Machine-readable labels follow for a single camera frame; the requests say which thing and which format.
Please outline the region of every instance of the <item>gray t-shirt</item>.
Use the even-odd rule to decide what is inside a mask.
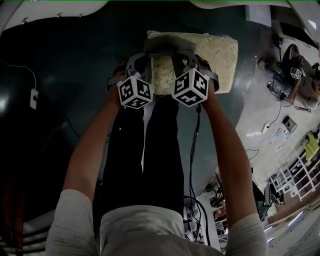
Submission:
[[[184,239],[177,212],[134,205],[106,213],[101,220],[102,256],[221,256],[216,249]],[[79,191],[62,191],[46,241],[46,255],[97,256],[92,203]],[[266,256],[267,238],[258,214],[235,223],[228,234],[227,256]]]

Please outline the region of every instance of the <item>white floor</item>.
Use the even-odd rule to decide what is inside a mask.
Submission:
[[[285,38],[282,45],[282,56],[290,44],[296,44],[300,54],[311,65],[320,62],[318,51],[315,48],[288,38]],[[259,153],[250,162],[253,166],[253,179],[261,190],[265,187],[266,179],[277,172],[278,165],[275,163],[275,159],[281,154],[289,152],[292,145],[298,145],[306,132],[314,129],[320,123],[320,107],[313,110],[312,113],[308,113],[297,110],[293,106],[286,107],[290,104],[282,101],[278,119],[267,129],[265,134],[261,134],[264,124],[268,121],[274,121],[280,109],[279,99],[269,93],[267,89],[269,80],[270,75],[266,75],[256,66],[245,106],[236,127],[245,149],[259,150]],[[286,128],[282,124],[282,120],[285,116],[289,116],[297,123],[297,128],[291,136],[284,133]],[[249,159],[254,157],[257,152],[248,151]]]

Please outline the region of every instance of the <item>black pants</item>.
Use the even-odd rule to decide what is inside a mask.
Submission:
[[[178,111],[178,102],[170,95],[159,98],[144,140],[143,108],[120,108],[103,174],[103,214],[125,206],[150,205],[183,216],[184,172],[177,139]]]

